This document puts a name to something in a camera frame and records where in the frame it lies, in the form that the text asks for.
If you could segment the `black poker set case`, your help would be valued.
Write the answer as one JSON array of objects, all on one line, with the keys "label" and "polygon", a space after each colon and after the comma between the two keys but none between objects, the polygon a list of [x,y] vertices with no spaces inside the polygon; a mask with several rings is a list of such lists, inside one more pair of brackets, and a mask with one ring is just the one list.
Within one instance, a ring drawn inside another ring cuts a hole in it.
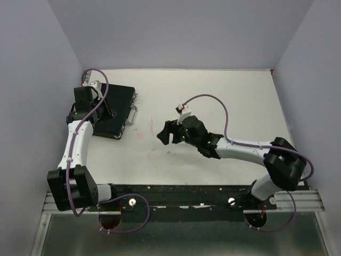
[{"label": "black poker set case", "polygon": [[116,116],[104,122],[95,124],[93,135],[98,137],[121,139],[127,125],[132,125],[137,116],[137,106],[134,101],[137,92],[134,87],[109,84],[106,100],[116,111]]}]

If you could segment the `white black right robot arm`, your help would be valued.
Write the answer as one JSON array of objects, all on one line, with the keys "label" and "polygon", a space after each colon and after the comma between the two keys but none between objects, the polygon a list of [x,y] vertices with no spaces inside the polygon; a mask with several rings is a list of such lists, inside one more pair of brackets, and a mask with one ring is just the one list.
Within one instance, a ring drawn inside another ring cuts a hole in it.
[{"label": "white black right robot arm", "polygon": [[157,138],[164,144],[185,142],[196,147],[207,158],[231,158],[263,166],[267,174],[251,184],[245,195],[246,205],[257,209],[272,194],[279,191],[295,191],[301,181],[307,160],[284,138],[276,137],[265,145],[247,147],[244,142],[228,142],[222,134],[208,132],[202,121],[189,116],[178,123],[166,121]]}]

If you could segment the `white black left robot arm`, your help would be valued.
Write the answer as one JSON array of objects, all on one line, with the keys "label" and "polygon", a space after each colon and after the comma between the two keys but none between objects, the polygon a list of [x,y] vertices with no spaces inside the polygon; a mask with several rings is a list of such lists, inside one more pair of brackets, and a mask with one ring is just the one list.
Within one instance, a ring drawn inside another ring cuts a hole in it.
[{"label": "white black left robot arm", "polygon": [[87,152],[94,125],[115,117],[116,112],[104,98],[103,84],[94,81],[74,88],[75,103],[66,118],[68,138],[56,170],[49,171],[47,182],[59,211],[72,210],[76,216],[100,204],[105,210],[117,207],[118,197],[110,184],[98,185],[86,167]]}]

